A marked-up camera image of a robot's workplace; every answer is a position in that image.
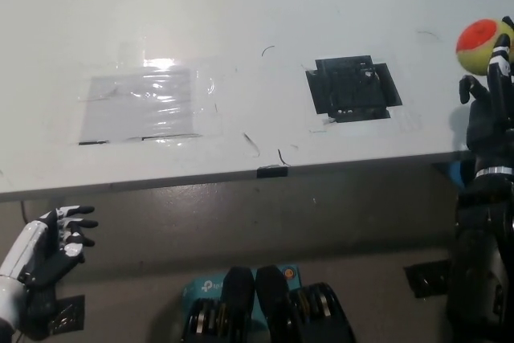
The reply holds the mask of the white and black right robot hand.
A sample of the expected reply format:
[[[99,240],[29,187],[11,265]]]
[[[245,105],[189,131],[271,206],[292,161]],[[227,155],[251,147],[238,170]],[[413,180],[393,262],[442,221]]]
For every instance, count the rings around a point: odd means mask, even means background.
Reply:
[[[465,182],[487,168],[513,169],[513,19],[483,18],[464,29],[455,53],[467,74],[461,104],[471,105],[466,144],[475,160],[460,166]]]

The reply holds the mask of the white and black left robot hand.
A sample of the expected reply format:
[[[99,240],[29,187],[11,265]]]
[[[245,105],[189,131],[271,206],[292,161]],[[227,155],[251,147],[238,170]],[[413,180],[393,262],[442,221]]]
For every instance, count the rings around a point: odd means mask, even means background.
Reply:
[[[84,216],[93,206],[62,206],[29,222],[1,264],[1,276],[27,288],[48,288],[84,262],[84,249],[95,242],[85,229],[98,226]]]

